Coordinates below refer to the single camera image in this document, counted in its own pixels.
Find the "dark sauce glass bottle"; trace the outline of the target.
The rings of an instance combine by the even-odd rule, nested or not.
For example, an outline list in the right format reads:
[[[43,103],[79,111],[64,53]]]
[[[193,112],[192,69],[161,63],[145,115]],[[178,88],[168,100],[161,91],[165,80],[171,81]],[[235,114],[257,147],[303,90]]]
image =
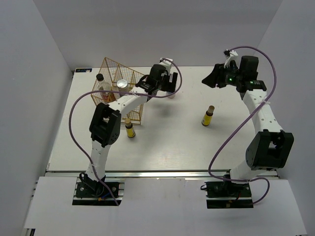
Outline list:
[[[105,81],[102,74],[96,75],[96,80],[98,81],[98,90],[101,91],[100,96],[105,103],[111,102],[111,85]]]

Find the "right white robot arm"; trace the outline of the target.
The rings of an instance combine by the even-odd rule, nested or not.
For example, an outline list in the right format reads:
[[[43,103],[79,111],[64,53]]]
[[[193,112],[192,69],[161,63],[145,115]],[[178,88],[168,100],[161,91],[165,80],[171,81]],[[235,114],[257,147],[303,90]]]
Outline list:
[[[215,64],[212,72],[202,83],[211,88],[234,86],[246,105],[252,120],[255,137],[245,152],[245,160],[229,172],[228,180],[222,184],[223,192],[234,196],[240,184],[254,179],[266,171],[285,166],[294,137],[285,132],[276,120],[268,102],[269,93],[262,80],[258,80],[259,60],[254,56],[243,56],[240,65],[235,60]]]

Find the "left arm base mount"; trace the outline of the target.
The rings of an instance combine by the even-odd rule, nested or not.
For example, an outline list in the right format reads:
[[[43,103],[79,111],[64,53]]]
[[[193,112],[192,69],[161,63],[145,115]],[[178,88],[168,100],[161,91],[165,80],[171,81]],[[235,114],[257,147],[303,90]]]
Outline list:
[[[86,173],[80,173],[73,194],[73,206],[119,206],[124,195],[124,183],[105,182],[110,190]]]

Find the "small yellow bottle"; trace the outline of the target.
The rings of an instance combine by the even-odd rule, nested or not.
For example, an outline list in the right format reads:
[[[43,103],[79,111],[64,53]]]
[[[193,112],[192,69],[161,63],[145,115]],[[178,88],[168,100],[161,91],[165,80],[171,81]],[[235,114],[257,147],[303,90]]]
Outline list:
[[[129,118],[126,118],[125,119],[125,128],[126,128],[126,133],[127,133],[127,136],[129,138],[133,138],[135,137],[135,131],[134,131],[134,128],[133,128],[133,124],[131,122],[131,120]]]
[[[210,125],[214,110],[215,110],[215,107],[213,105],[209,106],[201,122],[203,126]]]

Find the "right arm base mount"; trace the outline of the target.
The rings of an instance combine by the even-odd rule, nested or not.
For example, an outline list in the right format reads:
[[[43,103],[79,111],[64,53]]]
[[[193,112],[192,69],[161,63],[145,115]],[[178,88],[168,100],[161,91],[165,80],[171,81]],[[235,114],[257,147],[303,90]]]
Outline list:
[[[201,187],[206,192],[207,209],[253,208],[252,193],[248,183],[209,181]]]

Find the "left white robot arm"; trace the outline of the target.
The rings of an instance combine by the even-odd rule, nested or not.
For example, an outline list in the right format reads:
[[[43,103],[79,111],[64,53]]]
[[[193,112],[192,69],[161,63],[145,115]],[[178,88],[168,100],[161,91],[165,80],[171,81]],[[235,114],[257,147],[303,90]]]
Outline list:
[[[88,192],[93,196],[103,193],[105,165],[109,149],[120,134],[122,118],[141,104],[157,95],[158,91],[175,92],[177,74],[171,74],[171,59],[161,59],[154,64],[149,75],[143,76],[132,88],[118,100],[96,106],[89,127],[92,139],[91,163],[86,172],[80,176]]]

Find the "white jar blue label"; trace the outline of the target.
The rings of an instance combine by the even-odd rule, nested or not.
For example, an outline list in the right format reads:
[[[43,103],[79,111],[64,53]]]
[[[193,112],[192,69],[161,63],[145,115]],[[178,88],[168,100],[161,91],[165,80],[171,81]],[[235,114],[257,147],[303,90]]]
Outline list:
[[[117,88],[121,92],[129,92],[129,83],[125,79],[120,79],[116,82]]]

